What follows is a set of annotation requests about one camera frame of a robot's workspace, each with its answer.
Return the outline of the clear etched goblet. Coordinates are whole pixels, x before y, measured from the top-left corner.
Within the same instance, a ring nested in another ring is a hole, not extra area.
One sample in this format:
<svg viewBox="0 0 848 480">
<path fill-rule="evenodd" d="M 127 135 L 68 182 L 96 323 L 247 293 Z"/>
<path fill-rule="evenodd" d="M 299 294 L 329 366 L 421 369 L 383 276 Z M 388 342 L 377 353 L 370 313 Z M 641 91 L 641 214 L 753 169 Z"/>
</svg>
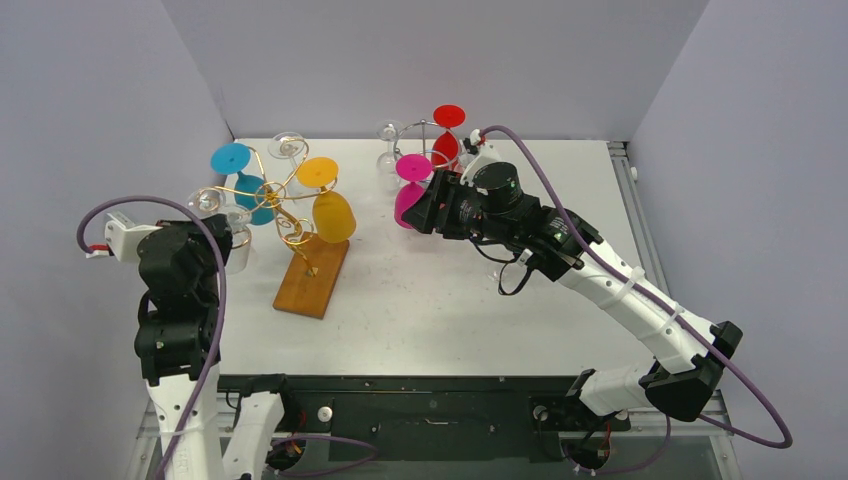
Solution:
<svg viewBox="0 0 848 480">
<path fill-rule="evenodd" d="M 225 204 L 220 213 L 224 214 L 232 231 L 232 247 L 226 263 L 226 273 L 237 274 L 248 264 L 252 247 L 252 231 L 249 228 L 252 214 L 238 204 Z"/>
</svg>

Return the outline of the clear champagne flute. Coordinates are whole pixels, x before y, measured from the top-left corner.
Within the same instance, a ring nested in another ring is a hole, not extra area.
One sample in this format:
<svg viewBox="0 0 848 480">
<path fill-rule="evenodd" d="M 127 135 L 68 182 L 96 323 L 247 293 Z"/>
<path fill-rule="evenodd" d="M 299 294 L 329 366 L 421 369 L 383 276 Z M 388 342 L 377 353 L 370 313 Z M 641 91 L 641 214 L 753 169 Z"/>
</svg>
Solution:
<svg viewBox="0 0 848 480">
<path fill-rule="evenodd" d="M 492 262 L 487 266 L 486 275 L 487 277 L 496 284 L 499 284 L 502 281 L 502 276 L 505 271 L 506 265 L 503 263 Z"/>
</svg>

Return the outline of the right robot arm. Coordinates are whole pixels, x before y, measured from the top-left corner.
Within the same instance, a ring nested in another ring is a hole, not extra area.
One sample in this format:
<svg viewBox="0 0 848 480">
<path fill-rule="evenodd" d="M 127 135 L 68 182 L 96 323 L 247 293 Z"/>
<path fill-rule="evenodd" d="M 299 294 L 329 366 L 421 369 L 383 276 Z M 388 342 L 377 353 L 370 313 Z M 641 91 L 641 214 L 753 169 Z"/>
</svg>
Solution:
<svg viewBox="0 0 848 480">
<path fill-rule="evenodd" d="M 644 364 L 580 374 L 563 402 L 566 418 L 578 427 L 637 407 L 695 421 L 723 375 L 716 355 L 731 357 L 741 341 L 733 323 L 714 324 L 696 315 L 687 321 L 694 330 L 688 333 L 677 321 L 683 308 L 674 305 L 666 312 L 652 302 L 653 297 L 670 300 L 588 222 L 576 214 L 563 219 L 524 193 L 511 163 L 483 167 L 468 185 L 457 172 L 436 172 L 401 219 L 422 234 L 504 246 L 514 262 L 582 295 L 651 352 L 652 360 Z"/>
</svg>

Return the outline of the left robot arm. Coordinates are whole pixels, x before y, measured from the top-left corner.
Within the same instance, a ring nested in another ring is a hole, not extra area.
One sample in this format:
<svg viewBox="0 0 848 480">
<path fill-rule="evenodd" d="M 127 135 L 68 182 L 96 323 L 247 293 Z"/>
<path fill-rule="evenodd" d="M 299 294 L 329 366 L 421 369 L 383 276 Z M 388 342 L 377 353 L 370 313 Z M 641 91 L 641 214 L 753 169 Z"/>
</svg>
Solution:
<svg viewBox="0 0 848 480">
<path fill-rule="evenodd" d="M 158 417 L 159 479 L 259 479 L 275 430 L 291 427 L 298 402 L 282 374 L 246 380 L 227 445 L 218 432 L 220 356 L 213 350 L 218 265 L 191 221 L 163 221 L 138 246 L 147 290 L 134 350 Z"/>
</svg>

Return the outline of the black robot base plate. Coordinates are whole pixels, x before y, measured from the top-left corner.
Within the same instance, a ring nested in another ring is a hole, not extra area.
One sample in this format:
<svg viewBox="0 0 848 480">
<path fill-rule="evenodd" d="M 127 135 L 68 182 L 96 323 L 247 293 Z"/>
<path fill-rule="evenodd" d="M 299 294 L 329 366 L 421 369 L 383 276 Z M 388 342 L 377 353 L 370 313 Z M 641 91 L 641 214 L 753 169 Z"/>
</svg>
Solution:
<svg viewBox="0 0 848 480">
<path fill-rule="evenodd" d="M 241 406 L 264 386 L 280 390 L 279 433 L 268 459 L 283 474 L 298 467 L 318 435 L 331 438 L 328 458 L 343 465 L 382 461 L 484 461 L 524 457 L 573 461 L 602 469 L 615 458 L 611 435 L 632 432 L 627 420 L 597 416 L 578 404 L 574 376 L 446 377 L 226 375 L 221 393 Z"/>
</svg>

